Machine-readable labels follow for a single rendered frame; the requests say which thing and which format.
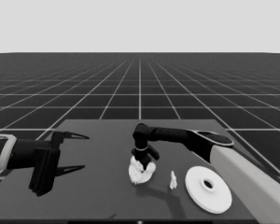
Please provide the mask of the small white T-shaped piece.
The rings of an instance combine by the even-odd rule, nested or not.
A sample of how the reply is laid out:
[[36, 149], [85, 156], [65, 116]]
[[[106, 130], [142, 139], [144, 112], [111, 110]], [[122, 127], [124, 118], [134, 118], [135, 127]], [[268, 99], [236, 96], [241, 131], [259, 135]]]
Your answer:
[[175, 176], [174, 171], [171, 172], [171, 181], [170, 181], [169, 187], [170, 187], [170, 189], [176, 189], [177, 188], [177, 180], [176, 180], [176, 176]]

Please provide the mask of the white round carrier with pins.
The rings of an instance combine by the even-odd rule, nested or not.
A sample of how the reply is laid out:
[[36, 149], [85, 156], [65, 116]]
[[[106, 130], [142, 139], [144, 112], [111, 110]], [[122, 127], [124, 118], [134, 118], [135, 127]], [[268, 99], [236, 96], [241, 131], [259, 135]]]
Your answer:
[[[142, 165], [140, 166], [135, 166], [135, 165], [132, 165], [131, 162], [130, 162], [130, 165], [129, 165], [129, 169], [128, 169], [128, 173], [131, 173], [131, 172], [138, 172], [138, 169], [139, 168], [143, 168]], [[152, 177], [151, 173], [146, 173], [146, 174], [143, 174], [141, 175], [141, 180], [140, 180], [140, 183], [139, 184], [143, 184], [143, 183], [146, 183], [148, 182], [148, 180]]]

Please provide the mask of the large thick white disc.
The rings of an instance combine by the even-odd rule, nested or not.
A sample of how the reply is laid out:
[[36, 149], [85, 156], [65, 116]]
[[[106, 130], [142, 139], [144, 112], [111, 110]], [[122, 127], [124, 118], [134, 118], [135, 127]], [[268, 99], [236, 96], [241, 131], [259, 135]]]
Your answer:
[[185, 185], [191, 199], [209, 213], [223, 214], [231, 207], [232, 196], [228, 185], [209, 168], [189, 168]]

